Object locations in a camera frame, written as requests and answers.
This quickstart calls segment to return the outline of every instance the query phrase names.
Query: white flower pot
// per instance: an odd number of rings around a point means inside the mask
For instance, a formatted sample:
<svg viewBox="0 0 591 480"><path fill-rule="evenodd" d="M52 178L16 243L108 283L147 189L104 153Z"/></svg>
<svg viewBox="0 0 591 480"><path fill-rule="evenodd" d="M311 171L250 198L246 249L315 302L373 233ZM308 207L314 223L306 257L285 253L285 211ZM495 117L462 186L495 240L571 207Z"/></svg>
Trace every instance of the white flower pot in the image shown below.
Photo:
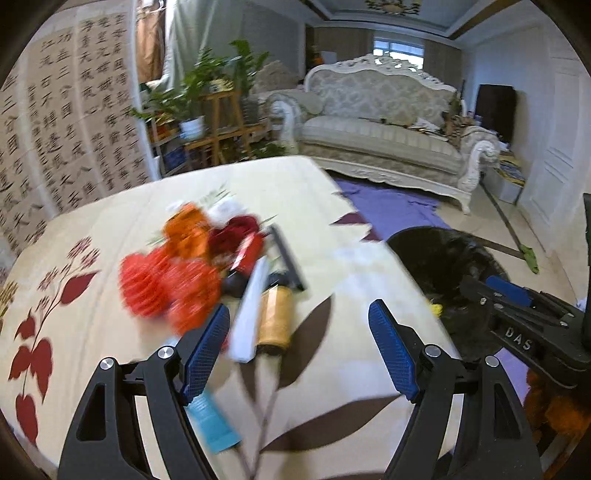
<svg viewBox="0 0 591 480"><path fill-rule="evenodd" d="M205 116L202 115L195 120L189 120L187 122L179 122L178 125L181 128L181 136L185 140L199 140L205 135Z"/></svg>

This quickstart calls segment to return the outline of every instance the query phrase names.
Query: window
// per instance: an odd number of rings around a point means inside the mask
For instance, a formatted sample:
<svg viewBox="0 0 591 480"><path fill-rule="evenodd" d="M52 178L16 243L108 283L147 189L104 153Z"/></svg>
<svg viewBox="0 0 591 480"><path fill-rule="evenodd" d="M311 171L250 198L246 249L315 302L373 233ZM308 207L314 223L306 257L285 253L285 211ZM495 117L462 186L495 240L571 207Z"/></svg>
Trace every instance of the window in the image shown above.
<svg viewBox="0 0 591 480"><path fill-rule="evenodd" d="M413 45L395 43L387 40L374 41L374 55L377 55L378 57L390 55L393 59L408 60L421 70L423 68L424 53L425 49L422 47L415 47Z"/></svg>

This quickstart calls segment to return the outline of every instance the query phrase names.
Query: blue tube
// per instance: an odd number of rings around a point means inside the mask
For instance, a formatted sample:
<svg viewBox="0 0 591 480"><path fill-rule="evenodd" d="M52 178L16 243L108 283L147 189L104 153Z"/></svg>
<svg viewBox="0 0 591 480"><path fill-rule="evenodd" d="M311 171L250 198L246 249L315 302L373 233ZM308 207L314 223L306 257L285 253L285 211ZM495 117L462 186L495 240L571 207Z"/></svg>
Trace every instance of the blue tube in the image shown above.
<svg viewBox="0 0 591 480"><path fill-rule="evenodd" d="M207 390L195 397L185 409L199 427L212 453L219 453L240 442L240 436L222 416Z"/></svg>

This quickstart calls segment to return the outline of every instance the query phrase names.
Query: ceiling decoration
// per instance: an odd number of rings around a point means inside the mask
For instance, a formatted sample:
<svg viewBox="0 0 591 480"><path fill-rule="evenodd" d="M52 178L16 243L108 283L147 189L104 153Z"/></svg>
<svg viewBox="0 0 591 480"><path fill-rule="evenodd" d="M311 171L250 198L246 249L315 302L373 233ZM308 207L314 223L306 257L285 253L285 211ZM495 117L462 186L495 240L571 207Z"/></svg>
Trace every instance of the ceiling decoration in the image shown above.
<svg viewBox="0 0 591 480"><path fill-rule="evenodd" d="M365 0L370 10L378 10L387 15L418 15L421 12L421 0L411 0L406 5L404 0Z"/></svg>

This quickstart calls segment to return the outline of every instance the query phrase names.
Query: sofa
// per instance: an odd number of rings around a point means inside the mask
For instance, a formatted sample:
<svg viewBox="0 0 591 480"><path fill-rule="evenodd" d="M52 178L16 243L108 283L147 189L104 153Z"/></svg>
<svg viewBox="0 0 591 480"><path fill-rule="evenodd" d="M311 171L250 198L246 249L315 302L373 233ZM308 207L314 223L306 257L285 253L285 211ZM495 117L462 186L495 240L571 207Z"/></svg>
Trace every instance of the sofa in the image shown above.
<svg viewBox="0 0 591 480"><path fill-rule="evenodd" d="M267 98L280 140L326 169L452 197L469 213L481 169L498 166L493 132L470 126L455 145L406 128L423 118L442 127L456 89L405 60L366 55L309 71L304 90Z"/></svg>

